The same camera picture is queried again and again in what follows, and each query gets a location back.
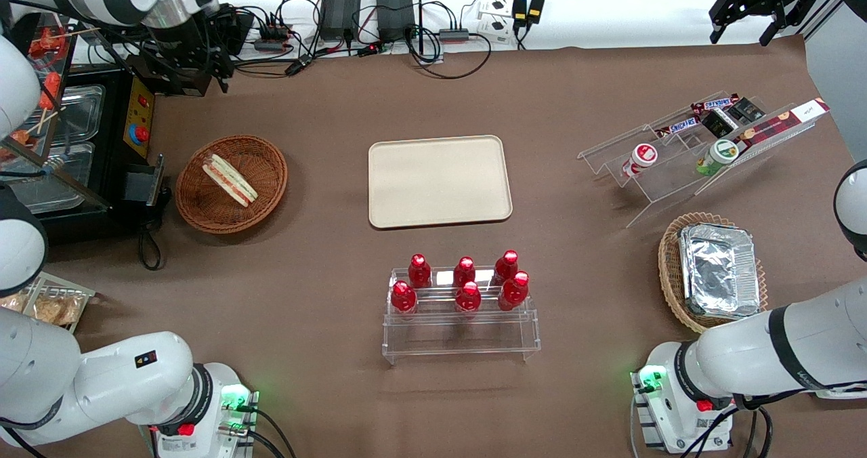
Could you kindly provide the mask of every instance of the small jar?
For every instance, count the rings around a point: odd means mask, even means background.
[[[656,148],[653,145],[641,143],[635,147],[635,150],[632,150],[632,155],[623,164],[623,175],[635,177],[642,170],[656,163],[657,158]]]
[[[717,140],[707,149],[705,156],[696,164],[696,171],[707,177],[716,175],[720,168],[736,161],[740,154],[738,147],[729,140]]]

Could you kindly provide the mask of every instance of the red knob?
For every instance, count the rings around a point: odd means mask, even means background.
[[[181,424],[177,427],[177,433],[180,436],[192,436],[193,431],[196,430],[196,425],[187,422],[186,424]]]
[[[135,127],[135,138],[144,143],[151,139],[151,131],[148,131],[148,128],[145,127]]]
[[[713,403],[710,400],[699,400],[696,402],[696,408],[699,409],[699,412],[713,411]]]

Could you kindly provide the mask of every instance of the green label jar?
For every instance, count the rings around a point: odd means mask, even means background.
[[[738,147],[729,140],[717,140],[707,149],[707,153],[696,164],[696,170],[702,175],[711,177],[720,168],[729,165],[738,158]]]

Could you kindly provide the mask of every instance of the red bottle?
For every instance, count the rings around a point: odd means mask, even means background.
[[[391,288],[391,306],[398,314],[414,314],[418,309],[418,297],[408,283],[398,280]]]
[[[473,258],[461,258],[461,261],[458,262],[458,266],[454,267],[452,287],[463,287],[464,283],[475,281],[476,266],[473,264]]]
[[[409,261],[409,285],[416,289],[431,286],[431,266],[420,253],[413,255]]]
[[[502,285],[503,282],[515,276],[517,273],[517,251],[508,250],[496,261],[493,267],[491,285]]]
[[[455,312],[475,312],[479,310],[481,304],[482,295],[479,292],[479,285],[475,282],[464,283],[454,296]]]
[[[527,272],[518,272],[513,278],[503,283],[503,288],[499,291],[499,297],[496,301],[499,302],[499,307],[502,310],[512,310],[520,306],[529,294],[530,276],[527,275]]]

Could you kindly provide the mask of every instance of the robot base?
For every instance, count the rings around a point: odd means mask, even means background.
[[[248,405],[251,393],[238,375],[223,363],[205,363],[213,379],[213,394],[205,416],[191,436],[164,436],[155,431],[158,458],[232,458],[244,438],[217,433],[221,423],[242,424],[244,414],[224,409],[227,404]]]
[[[631,374],[633,390],[637,394],[639,417],[642,418],[641,428],[644,430],[644,440],[648,446],[659,446],[660,442],[666,451],[680,455],[690,446],[719,414],[725,411],[699,411],[696,403],[681,389],[675,375],[675,353],[680,343],[663,343],[654,348],[648,356],[647,365]],[[656,387],[656,391],[638,394],[638,390],[646,385]],[[644,422],[641,408],[646,405],[648,421]],[[731,444],[729,432],[732,429],[732,418],[722,421],[707,437],[705,451],[721,451]]]

